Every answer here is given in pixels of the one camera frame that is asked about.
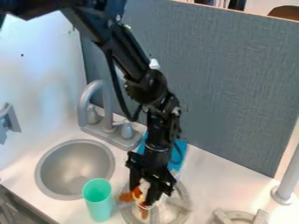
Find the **screw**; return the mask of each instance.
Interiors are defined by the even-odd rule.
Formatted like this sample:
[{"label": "screw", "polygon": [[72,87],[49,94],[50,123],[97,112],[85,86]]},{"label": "screw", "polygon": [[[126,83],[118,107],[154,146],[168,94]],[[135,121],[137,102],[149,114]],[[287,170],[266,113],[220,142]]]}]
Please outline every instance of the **screw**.
[{"label": "screw", "polygon": [[120,22],[120,21],[121,21],[121,19],[122,19],[121,15],[116,15],[116,18],[115,18],[115,20],[116,20],[117,22]]}]

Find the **orange object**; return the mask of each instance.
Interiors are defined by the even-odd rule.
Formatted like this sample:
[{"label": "orange object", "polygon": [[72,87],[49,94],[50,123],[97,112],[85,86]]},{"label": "orange object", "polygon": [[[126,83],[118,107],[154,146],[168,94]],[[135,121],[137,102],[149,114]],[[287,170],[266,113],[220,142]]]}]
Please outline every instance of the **orange object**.
[{"label": "orange object", "polygon": [[[129,203],[136,200],[139,200],[143,196],[143,192],[140,190],[139,186],[137,186],[133,192],[124,192],[120,195],[118,198],[119,201]],[[141,213],[141,216],[144,220],[146,220],[149,217],[149,210],[145,209],[146,206],[144,205],[144,202],[139,204],[139,211]]]},{"label": "orange object", "polygon": [[134,201],[133,193],[132,192],[124,192],[120,195],[118,200],[121,202],[125,202],[125,203],[132,202],[132,201]]}]

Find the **white panel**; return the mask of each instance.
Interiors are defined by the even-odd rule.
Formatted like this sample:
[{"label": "white panel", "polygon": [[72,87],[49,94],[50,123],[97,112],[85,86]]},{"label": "white panel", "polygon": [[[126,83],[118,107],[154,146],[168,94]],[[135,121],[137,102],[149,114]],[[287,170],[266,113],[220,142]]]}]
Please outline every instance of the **white panel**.
[{"label": "white panel", "polygon": [[75,111],[85,85],[79,33],[60,12],[0,31],[0,107],[11,103],[22,133],[0,144],[0,170]]}]

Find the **faucet handle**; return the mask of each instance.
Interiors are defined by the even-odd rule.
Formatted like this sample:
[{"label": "faucet handle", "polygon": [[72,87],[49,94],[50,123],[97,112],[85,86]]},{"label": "faucet handle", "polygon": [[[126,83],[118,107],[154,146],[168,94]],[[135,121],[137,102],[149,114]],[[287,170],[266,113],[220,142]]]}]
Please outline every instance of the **faucet handle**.
[{"label": "faucet handle", "polygon": [[101,120],[101,117],[99,116],[98,112],[96,112],[95,106],[93,104],[89,104],[87,107],[87,118],[89,124],[96,124]]},{"label": "faucet handle", "polygon": [[133,133],[133,128],[132,128],[132,125],[131,125],[131,122],[128,121],[127,119],[125,119],[123,121],[123,124],[122,124],[122,137],[124,139],[130,139],[131,137],[133,137],[134,133]]},{"label": "faucet handle", "polygon": [[4,144],[7,130],[21,132],[15,110],[9,103],[5,103],[0,109],[0,144]]}]

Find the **cable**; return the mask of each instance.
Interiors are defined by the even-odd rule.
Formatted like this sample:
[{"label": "cable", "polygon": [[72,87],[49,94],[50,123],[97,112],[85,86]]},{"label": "cable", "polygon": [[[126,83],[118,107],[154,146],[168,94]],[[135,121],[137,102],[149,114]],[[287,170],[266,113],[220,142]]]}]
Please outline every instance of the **cable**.
[{"label": "cable", "polygon": [[182,153],[181,149],[178,147],[177,143],[174,143],[174,146],[175,146],[175,149],[177,150],[178,155],[181,157],[181,159],[178,161],[171,160],[170,162],[174,165],[180,165],[183,161],[183,153]]},{"label": "cable", "polygon": [[130,120],[131,122],[135,122],[138,120],[140,111],[142,110],[143,106],[140,104],[136,109],[136,111],[134,112],[133,116],[129,113],[127,104],[123,99],[121,86],[115,71],[115,63],[113,62],[112,50],[107,50],[105,52],[105,56],[108,63],[109,71],[111,73],[111,78],[112,78],[113,86],[115,88],[116,97],[121,106],[122,112],[124,113],[124,115],[127,117],[128,120]]}]

